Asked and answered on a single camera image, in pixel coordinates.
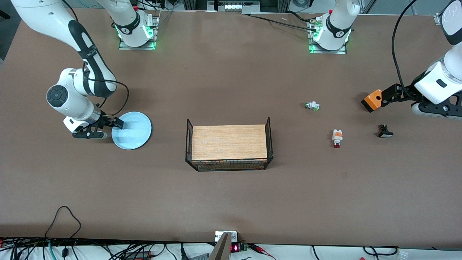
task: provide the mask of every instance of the electrical component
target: electrical component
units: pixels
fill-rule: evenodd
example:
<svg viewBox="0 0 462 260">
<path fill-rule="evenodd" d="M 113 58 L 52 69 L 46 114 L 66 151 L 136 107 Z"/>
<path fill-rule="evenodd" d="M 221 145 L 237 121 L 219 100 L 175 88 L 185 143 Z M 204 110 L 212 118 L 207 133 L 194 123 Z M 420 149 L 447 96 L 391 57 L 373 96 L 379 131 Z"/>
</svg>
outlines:
<svg viewBox="0 0 462 260">
<path fill-rule="evenodd" d="M 246 243 L 233 243 L 231 244 L 231 253 L 247 251 L 247 248 L 249 248 L 249 246 Z"/>
<path fill-rule="evenodd" d="M 342 130 L 334 129 L 334 133 L 332 134 L 332 141 L 334 141 L 334 147 L 340 148 L 340 143 L 343 140 Z"/>
<path fill-rule="evenodd" d="M 181 260 L 189 260 L 188 256 L 186 255 L 186 251 L 184 251 L 183 243 L 181 243 Z"/>
<path fill-rule="evenodd" d="M 386 124 L 381 124 L 379 127 L 380 127 L 380 133 L 378 133 L 378 137 L 390 138 L 393 136 L 393 132 L 388 131 L 388 126 Z"/>
<path fill-rule="evenodd" d="M 305 107 L 309 108 L 310 110 L 313 110 L 313 111 L 318 111 L 319 110 L 319 104 L 316 103 L 315 101 L 306 102 Z"/>
<path fill-rule="evenodd" d="M 128 252 L 124 255 L 124 260 L 149 260 L 152 257 L 150 251 Z"/>
</svg>

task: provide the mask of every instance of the white surface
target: white surface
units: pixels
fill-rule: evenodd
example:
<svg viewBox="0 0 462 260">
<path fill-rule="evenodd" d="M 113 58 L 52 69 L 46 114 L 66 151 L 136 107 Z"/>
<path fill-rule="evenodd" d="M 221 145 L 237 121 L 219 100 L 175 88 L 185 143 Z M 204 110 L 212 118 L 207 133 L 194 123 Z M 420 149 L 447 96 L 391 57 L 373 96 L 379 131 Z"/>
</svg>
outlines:
<svg viewBox="0 0 462 260">
<path fill-rule="evenodd" d="M 175 254 L 178 260 L 181 259 L 180 244 L 168 244 L 168 249 Z M 313 249 L 311 246 L 292 246 L 292 245 L 259 245 L 268 253 L 273 255 L 277 260 L 316 260 Z M 109 246 L 112 254 L 115 254 L 127 246 Z M 64 247 L 53 247 L 53 252 L 58 260 L 62 260 L 61 251 Z M 152 247 L 151 252 L 158 254 L 163 248 L 162 244 Z M 76 260 L 72 249 L 69 248 L 69 256 L 67 260 Z M 99 246 L 75 246 L 75 252 L 79 260 L 109 260 L 110 255 L 102 247 Z M 184 244 L 184 250 L 189 258 L 211 253 L 213 247 L 205 243 Z M 378 253 L 389 253 L 393 249 L 376 248 Z M 0 252 L 0 259 L 9 259 L 11 250 Z M 359 260 L 364 257 L 366 260 L 376 260 L 375 257 L 369 256 L 363 252 L 361 247 L 324 247 L 316 246 L 316 253 L 320 260 Z M 407 260 L 460 260 L 462 259 L 461 251 L 441 251 L 441 250 L 423 250 L 423 249 L 400 249 L 400 254 L 405 256 Z M 249 260 L 272 260 L 272 258 L 257 254 L 254 251 L 247 249 L 247 251 L 239 253 L 231 253 L 231 260 L 241 260 L 251 257 Z M 30 260 L 43 260 L 42 248 L 36 248 L 30 254 Z M 153 260 L 174 260 L 174 257 L 164 250 L 161 255 L 152 258 Z M 380 256 L 380 260 L 405 260 L 394 256 Z M 52 260 L 50 252 L 45 247 L 45 260 Z"/>
<path fill-rule="evenodd" d="M 444 73 L 441 62 L 436 62 L 427 71 L 430 72 L 415 84 L 415 88 L 432 103 L 439 104 L 462 90 L 462 84 L 451 80 Z M 447 86 L 440 86 L 437 80 L 442 80 Z"/>
</svg>

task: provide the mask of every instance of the green led light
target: green led light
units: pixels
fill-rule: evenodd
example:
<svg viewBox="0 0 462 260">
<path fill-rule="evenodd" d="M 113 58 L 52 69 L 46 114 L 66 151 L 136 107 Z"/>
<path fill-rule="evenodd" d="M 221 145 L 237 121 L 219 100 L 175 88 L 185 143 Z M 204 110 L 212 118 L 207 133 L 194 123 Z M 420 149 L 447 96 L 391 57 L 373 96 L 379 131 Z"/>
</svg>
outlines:
<svg viewBox="0 0 462 260">
<path fill-rule="evenodd" d="M 117 28 L 117 26 L 115 27 L 115 29 L 117 30 L 117 34 L 119 35 L 119 38 L 122 39 L 122 36 L 120 36 L 120 31 L 119 31 L 119 29 Z"/>
<path fill-rule="evenodd" d="M 152 29 L 143 25 L 143 30 L 145 31 L 146 37 L 152 38 Z"/>
</svg>

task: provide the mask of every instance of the black cable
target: black cable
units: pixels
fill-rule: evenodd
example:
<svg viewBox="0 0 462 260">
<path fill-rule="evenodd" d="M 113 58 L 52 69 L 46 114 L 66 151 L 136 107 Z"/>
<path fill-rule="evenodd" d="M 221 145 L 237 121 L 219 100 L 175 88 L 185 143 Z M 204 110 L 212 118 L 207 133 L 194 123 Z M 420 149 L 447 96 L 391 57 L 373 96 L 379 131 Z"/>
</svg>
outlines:
<svg viewBox="0 0 462 260">
<path fill-rule="evenodd" d="M 77 18 L 77 14 L 75 14 L 74 9 L 72 9 L 72 7 L 66 2 L 66 0 L 61 0 L 61 1 L 63 1 L 63 3 L 65 3 L 66 6 L 69 7 L 69 9 L 71 9 L 72 14 L 73 14 L 74 17 L 75 17 L 75 20 L 76 20 L 77 22 L 79 22 L 79 18 Z"/>
<path fill-rule="evenodd" d="M 400 68 L 398 66 L 398 62 L 396 61 L 396 55 L 395 55 L 395 36 L 396 36 L 396 30 L 398 29 L 398 24 L 400 23 L 401 21 L 401 18 L 403 17 L 404 13 L 412 6 L 413 3 L 415 3 L 417 0 L 413 0 L 412 2 L 410 2 L 406 8 L 404 8 L 403 12 L 400 14 L 400 16 L 398 17 L 398 20 L 396 21 L 396 24 L 395 24 L 395 28 L 393 29 L 393 35 L 391 37 L 391 55 L 393 56 L 393 62 L 395 63 L 395 67 L 396 67 L 396 72 L 398 74 L 398 79 L 400 81 L 400 85 L 401 85 L 401 88 L 403 89 L 404 93 L 409 96 L 409 94 L 407 93 L 407 89 L 405 88 L 404 86 L 404 83 L 403 83 L 403 79 L 401 78 L 401 71 L 400 71 Z"/>
<path fill-rule="evenodd" d="M 316 31 L 316 29 L 314 29 L 314 28 L 308 28 L 308 27 L 302 27 L 302 26 L 298 26 L 298 25 L 292 25 L 292 24 L 281 23 L 281 22 L 279 22 L 279 21 L 271 20 L 271 19 L 268 19 L 268 18 L 260 17 L 260 16 L 253 16 L 253 15 L 250 15 L 250 14 L 246 14 L 246 15 L 248 15 L 248 16 L 250 16 L 250 17 L 262 19 L 262 20 L 265 20 L 265 21 L 268 21 L 268 22 L 273 22 L 273 23 L 277 23 L 277 24 L 280 24 L 280 25 L 285 25 L 285 26 L 293 27 L 293 28 L 299 28 L 299 29 L 309 30 L 309 31 Z"/>
<path fill-rule="evenodd" d="M 99 81 L 99 82 L 113 82 L 113 83 L 117 83 L 117 84 L 120 84 L 122 86 L 124 86 L 126 89 L 127 89 L 127 97 L 125 98 L 125 102 L 123 103 L 122 107 L 119 109 L 119 111 L 113 113 L 113 114 L 110 114 L 110 115 L 103 115 L 103 117 L 113 117 L 115 115 L 117 115 L 118 113 L 120 113 L 120 111 L 122 111 L 122 109 L 125 107 L 125 105 L 127 104 L 127 101 L 128 101 L 128 97 L 130 95 L 130 90 L 128 89 L 127 85 L 123 84 L 122 82 L 119 82 L 119 81 L 116 81 L 116 80 L 94 80 L 94 79 L 90 79 L 88 77 L 85 77 L 87 78 L 88 80 L 91 80 L 91 81 Z"/>
<path fill-rule="evenodd" d="M 372 249 L 372 251 L 374 253 L 369 253 L 366 248 L 370 248 Z M 392 252 L 392 253 L 377 253 L 377 251 L 375 250 L 375 248 L 373 246 L 363 246 L 363 251 L 364 253 L 368 254 L 368 255 L 371 255 L 371 256 L 375 256 L 377 260 L 379 260 L 379 256 L 382 255 L 382 256 L 391 256 L 391 255 L 395 255 L 398 253 L 398 248 L 397 247 L 390 247 L 390 248 L 394 248 L 395 251 Z"/>
<path fill-rule="evenodd" d="M 37 243 L 37 244 L 35 244 L 35 245 L 34 245 L 34 247 L 32 248 L 32 250 L 31 250 L 31 251 L 29 251 L 29 252 L 27 253 L 27 255 L 26 255 L 26 258 L 24 258 L 24 260 L 28 260 L 28 259 L 29 259 L 29 255 L 32 253 L 32 251 L 34 251 L 34 250 L 35 250 L 35 248 L 36 248 L 37 246 L 38 246 L 38 243 Z"/>
<path fill-rule="evenodd" d="M 46 239 L 48 239 L 48 236 L 47 236 L 48 231 L 50 231 L 50 229 L 53 227 L 53 224 L 55 223 L 56 218 L 58 217 L 58 213 L 59 213 L 59 211 L 60 211 L 62 208 L 66 208 L 66 209 L 69 211 L 69 213 L 71 214 L 71 216 L 75 219 L 75 221 L 77 221 L 77 223 L 79 223 L 79 228 L 78 228 L 77 231 L 75 231 L 74 234 L 72 234 L 72 236 L 70 236 L 69 238 L 72 238 L 72 237 L 73 237 L 75 234 L 77 234 L 77 233 L 80 231 L 80 229 L 82 228 L 82 223 L 80 222 L 80 220 L 79 220 L 78 218 L 76 218 L 76 217 L 74 216 L 74 214 L 72 213 L 72 210 L 69 209 L 68 206 L 61 206 L 61 207 L 59 207 L 58 210 L 56 211 L 56 213 L 55 213 L 55 218 L 53 218 L 53 221 L 51 222 L 51 225 L 48 227 L 47 231 L 45 232 L 45 238 L 46 238 Z"/>
<path fill-rule="evenodd" d="M 316 19 L 316 17 L 311 18 L 311 19 L 304 19 L 304 18 L 300 17 L 300 16 L 298 15 L 298 13 L 293 12 L 293 11 L 287 11 L 286 13 L 291 13 L 291 14 L 295 15 L 295 17 L 297 17 L 299 20 L 302 20 L 302 21 L 307 22 L 307 23 L 309 23 L 310 20 Z"/>
<path fill-rule="evenodd" d="M 315 246 L 311 246 L 311 247 L 313 248 L 313 253 L 315 253 L 315 257 L 316 257 L 316 259 L 317 259 L 317 260 L 319 260 L 319 257 L 318 257 L 318 256 L 317 256 L 317 254 L 316 254 L 316 249 L 315 249 Z"/>
<path fill-rule="evenodd" d="M 173 255 L 173 257 L 175 258 L 175 260 L 178 260 L 176 259 L 176 256 L 169 250 L 169 248 L 167 247 L 167 244 L 164 244 L 165 245 L 165 249 L 167 249 L 167 251 Z"/>
<path fill-rule="evenodd" d="M 158 254 L 156 254 L 156 255 L 154 255 L 154 256 L 152 256 L 152 257 L 159 256 L 160 254 L 162 254 L 162 252 L 163 252 L 164 250 L 165 250 L 165 244 L 164 244 L 164 248 L 160 251 L 160 253 L 158 253 Z"/>
<path fill-rule="evenodd" d="M 82 65 L 82 71 L 83 71 L 83 76 L 88 79 L 88 80 L 91 80 L 91 81 L 98 81 L 98 82 L 113 82 L 113 83 L 116 83 L 116 84 L 121 84 L 122 86 L 124 86 L 126 89 L 127 89 L 127 97 L 125 98 L 125 102 L 123 103 L 122 107 L 119 109 L 119 111 L 113 113 L 113 114 L 110 114 L 110 115 L 103 115 L 103 117 L 112 117 L 112 116 L 115 116 L 117 115 L 118 113 L 120 113 L 120 111 L 122 111 L 122 109 L 125 107 L 125 105 L 127 104 L 127 101 L 128 101 L 128 96 L 130 95 L 130 90 L 128 89 L 127 85 L 123 84 L 122 82 L 120 81 L 116 81 L 116 80 L 105 80 L 105 79 L 102 79 L 102 80 L 95 80 L 95 79 L 90 79 L 89 77 L 85 76 L 85 62 L 83 62 L 83 65 Z M 106 102 L 106 99 L 104 99 L 103 103 L 99 106 L 100 108 L 104 105 L 104 103 Z"/>
</svg>

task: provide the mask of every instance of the white connector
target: white connector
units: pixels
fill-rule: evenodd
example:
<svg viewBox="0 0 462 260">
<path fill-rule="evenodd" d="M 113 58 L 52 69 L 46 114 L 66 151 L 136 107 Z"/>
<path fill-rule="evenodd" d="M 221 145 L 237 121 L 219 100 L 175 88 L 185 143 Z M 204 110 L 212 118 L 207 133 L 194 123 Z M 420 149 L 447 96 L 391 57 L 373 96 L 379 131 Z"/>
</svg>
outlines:
<svg viewBox="0 0 462 260">
<path fill-rule="evenodd" d="M 334 129 L 334 133 L 332 134 L 332 141 L 334 141 L 334 147 L 340 148 L 340 143 L 343 140 L 342 130 Z"/>
</svg>

